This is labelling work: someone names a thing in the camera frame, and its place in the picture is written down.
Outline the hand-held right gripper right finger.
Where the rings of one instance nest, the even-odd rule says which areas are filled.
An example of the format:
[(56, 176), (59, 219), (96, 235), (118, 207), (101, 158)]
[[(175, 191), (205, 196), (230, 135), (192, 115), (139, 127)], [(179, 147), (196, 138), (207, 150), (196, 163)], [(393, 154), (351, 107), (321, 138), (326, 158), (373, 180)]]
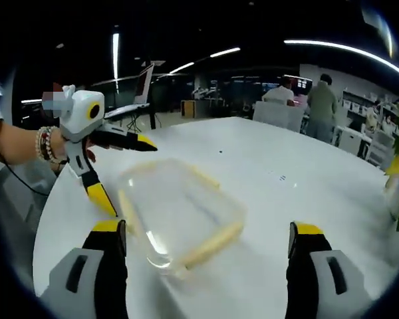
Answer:
[(286, 318), (360, 318), (368, 293), (360, 269), (315, 225), (290, 223)]

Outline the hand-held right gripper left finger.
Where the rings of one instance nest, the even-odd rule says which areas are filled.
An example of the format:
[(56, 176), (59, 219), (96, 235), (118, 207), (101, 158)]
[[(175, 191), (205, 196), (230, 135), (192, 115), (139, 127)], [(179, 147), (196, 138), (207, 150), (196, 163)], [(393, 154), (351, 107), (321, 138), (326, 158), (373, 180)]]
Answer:
[(126, 222), (97, 223), (57, 263), (41, 302), (56, 318), (127, 318)]

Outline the person's left hand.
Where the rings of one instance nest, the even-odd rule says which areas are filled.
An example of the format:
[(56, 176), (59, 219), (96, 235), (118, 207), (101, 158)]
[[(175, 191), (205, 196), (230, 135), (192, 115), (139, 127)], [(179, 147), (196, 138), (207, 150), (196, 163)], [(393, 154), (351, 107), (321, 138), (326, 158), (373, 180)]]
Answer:
[[(93, 143), (90, 140), (87, 140), (86, 154), (89, 160), (92, 163), (95, 163), (96, 156), (90, 149), (92, 146)], [(53, 155), (58, 159), (60, 165), (62, 165), (67, 159), (67, 155), (65, 152), (65, 139), (62, 137), (61, 131), (58, 128), (53, 129), (51, 132), (51, 151)]]

